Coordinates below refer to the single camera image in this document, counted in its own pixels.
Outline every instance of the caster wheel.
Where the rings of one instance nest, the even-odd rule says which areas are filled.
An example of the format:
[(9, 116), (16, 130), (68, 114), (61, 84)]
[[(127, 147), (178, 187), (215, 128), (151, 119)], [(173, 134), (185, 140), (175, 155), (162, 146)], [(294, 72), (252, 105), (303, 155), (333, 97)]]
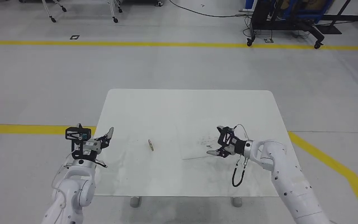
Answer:
[(252, 45), (252, 40), (250, 38), (246, 38), (247, 40), (247, 46), (251, 46)]
[(316, 42), (315, 45), (314, 45), (314, 48), (315, 49), (319, 49), (321, 47), (321, 43), (320, 42)]

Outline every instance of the wheel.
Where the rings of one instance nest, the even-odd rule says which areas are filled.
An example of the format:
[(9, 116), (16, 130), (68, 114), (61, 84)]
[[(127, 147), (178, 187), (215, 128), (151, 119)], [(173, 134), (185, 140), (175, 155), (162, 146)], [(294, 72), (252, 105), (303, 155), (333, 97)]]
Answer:
[(314, 48), (319, 49), (320, 47), (321, 47), (321, 43), (317, 41), (314, 45)]

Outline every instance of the black frame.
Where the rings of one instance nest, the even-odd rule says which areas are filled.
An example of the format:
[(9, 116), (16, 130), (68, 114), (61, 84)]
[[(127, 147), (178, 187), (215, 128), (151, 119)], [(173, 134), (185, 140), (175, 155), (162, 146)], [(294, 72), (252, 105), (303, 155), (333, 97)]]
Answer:
[(247, 38), (247, 45), (251, 46), (256, 38), (254, 30), (301, 30), (310, 32), (317, 39), (314, 48), (320, 48), (322, 41), (324, 40), (324, 36), (313, 26), (312, 21), (298, 19), (295, 16), (299, 10), (302, 0), (297, 1), (296, 5), (292, 9), (289, 19), (276, 21), (283, 2), (284, 0), (278, 1), (276, 8), (273, 12), (271, 12), (271, 20), (267, 20), (271, 9), (271, 1), (257, 1), (249, 26), (251, 38)]

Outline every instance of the table leg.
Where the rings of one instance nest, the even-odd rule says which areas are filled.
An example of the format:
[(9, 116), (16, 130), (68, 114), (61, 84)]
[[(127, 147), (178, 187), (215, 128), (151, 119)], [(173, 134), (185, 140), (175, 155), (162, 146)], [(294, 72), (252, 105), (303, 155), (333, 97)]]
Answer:
[(241, 207), (242, 206), (241, 197), (231, 197), (231, 204), (236, 208)]
[(142, 197), (131, 197), (130, 198), (130, 206), (132, 208), (138, 208), (140, 206), (141, 201), (142, 201)]

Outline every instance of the black cable on floor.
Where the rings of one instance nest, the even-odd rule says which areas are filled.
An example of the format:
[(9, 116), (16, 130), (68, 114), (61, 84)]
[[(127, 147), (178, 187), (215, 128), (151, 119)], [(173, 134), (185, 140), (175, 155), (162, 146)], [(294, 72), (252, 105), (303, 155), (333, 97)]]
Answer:
[(184, 10), (188, 10), (190, 12), (193, 12), (193, 13), (196, 13), (196, 14), (199, 14), (199, 15), (203, 15), (203, 16), (209, 16), (209, 17), (217, 17), (217, 18), (228, 18), (228, 17), (241, 17), (241, 16), (248, 16), (248, 14), (236, 14), (236, 15), (231, 15), (231, 16), (214, 16), (214, 15), (208, 15), (208, 14), (204, 14), (204, 13), (201, 13), (201, 12), (196, 12), (194, 10), (190, 10), (188, 8), (184, 8), (182, 6), (179, 6), (177, 4), (175, 4), (174, 2), (172, 2), (172, 0), (169, 0), (173, 5), (179, 7), (179, 8), (182, 8)]

